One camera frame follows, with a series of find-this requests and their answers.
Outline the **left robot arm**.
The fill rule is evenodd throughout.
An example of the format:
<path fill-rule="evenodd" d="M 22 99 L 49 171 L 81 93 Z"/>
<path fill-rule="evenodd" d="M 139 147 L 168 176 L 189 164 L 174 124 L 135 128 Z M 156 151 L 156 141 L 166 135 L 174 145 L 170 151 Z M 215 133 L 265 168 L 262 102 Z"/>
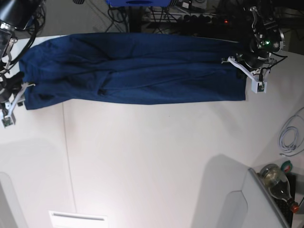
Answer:
<path fill-rule="evenodd" d="M 285 47 L 271 0 L 221 0 L 218 12 L 239 35 L 241 47 L 222 63 L 231 63 L 252 81 L 266 82 L 271 69 L 287 59 L 279 52 Z"/>

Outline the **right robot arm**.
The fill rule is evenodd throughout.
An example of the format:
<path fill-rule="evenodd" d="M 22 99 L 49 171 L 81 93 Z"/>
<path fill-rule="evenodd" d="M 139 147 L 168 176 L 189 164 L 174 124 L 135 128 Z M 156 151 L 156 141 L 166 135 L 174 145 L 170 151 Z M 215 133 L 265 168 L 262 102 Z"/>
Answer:
<path fill-rule="evenodd" d="M 7 62 L 0 62 L 0 102 L 7 102 L 12 94 L 21 88 L 20 76 L 7 80 L 6 73 L 21 59 L 32 46 L 38 32 L 45 23 L 44 0 L 2 0 L 0 2 L 0 58 L 8 57 Z M 31 37 L 17 55 L 11 57 L 11 49 L 17 43 L 15 32 L 28 32 Z"/>

